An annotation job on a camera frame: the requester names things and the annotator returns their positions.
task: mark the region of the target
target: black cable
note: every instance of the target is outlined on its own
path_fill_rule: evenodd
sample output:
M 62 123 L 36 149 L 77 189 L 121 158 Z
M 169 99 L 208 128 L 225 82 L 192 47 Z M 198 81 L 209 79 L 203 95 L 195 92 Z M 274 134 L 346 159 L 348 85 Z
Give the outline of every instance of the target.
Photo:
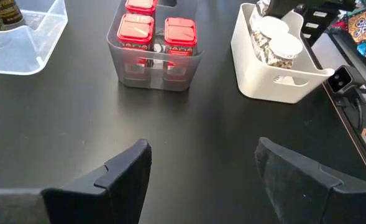
M 358 130 L 362 130 L 362 124 L 364 123 L 364 114 L 362 112 L 362 104 L 358 98 L 355 99 L 355 104 L 358 110 Z

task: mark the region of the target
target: black camera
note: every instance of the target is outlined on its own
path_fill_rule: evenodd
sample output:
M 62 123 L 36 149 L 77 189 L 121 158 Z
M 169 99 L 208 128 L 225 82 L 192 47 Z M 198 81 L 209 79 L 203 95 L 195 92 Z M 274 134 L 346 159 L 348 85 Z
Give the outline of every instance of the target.
M 333 93 L 345 95 L 354 87 L 361 87 L 366 84 L 366 79 L 354 67 L 343 65 L 327 79 Z

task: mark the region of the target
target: white jar lid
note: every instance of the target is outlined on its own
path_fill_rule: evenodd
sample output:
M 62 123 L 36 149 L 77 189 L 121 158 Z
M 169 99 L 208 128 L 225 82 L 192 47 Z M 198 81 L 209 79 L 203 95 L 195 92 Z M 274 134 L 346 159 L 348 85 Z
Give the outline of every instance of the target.
M 301 41 L 291 34 L 280 34 L 278 37 L 271 39 L 269 46 L 276 56 L 286 59 L 296 58 L 303 50 Z
M 263 17 L 260 20 L 259 29 L 262 34 L 271 39 L 289 32 L 289 26 L 286 22 L 272 16 Z
M 264 4 L 266 4 L 266 5 L 268 5 L 268 6 L 269 6 L 269 5 L 270 5 L 270 1 L 271 1 L 271 0 L 261 0 L 261 1 L 262 1 Z

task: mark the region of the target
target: glass jar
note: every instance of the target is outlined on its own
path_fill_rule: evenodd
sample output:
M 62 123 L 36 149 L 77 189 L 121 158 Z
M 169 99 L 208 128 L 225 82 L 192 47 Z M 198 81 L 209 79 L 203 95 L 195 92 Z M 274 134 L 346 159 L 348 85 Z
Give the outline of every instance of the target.
M 291 69 L 294 59 L 303 50 L 303 44 L 291 34 L 282 34 L 270 41 L 264 49 L 266 63 L 270 66 Z
M 260 27 L 260 20 L 265 16 L 270 5 L 270 0 L 260 0 L 256 3 L 252 15 L 249 18 L 249 30 L 254 32 Z
M 253 31 L 251 36 L 255 55 L 261 61 L 264 61 L 264 48 L 274 37 L 278 37 L 281 34 L 287 34 L 289 26 L 282 20 L 272 16 L 263 17 L 259 25 L 259 30 Z

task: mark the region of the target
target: black table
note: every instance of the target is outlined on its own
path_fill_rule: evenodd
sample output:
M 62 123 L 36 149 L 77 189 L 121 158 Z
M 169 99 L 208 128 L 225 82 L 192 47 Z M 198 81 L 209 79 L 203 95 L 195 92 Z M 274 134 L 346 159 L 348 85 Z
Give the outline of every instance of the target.
M 189 91 L 171 93 L 117 82 L 105 36 L 118 1 L 67 0 L 47 67 L 0 75 L 0 187 L 61 186 L 138 138 L 153 147 L 142 223 L 278 223 L 254 164 L 260 136 L 366 180 L 322 87 L 297 105 L 239 92 L 230 41 L 242 2 L 201 1 L 204 57 Z

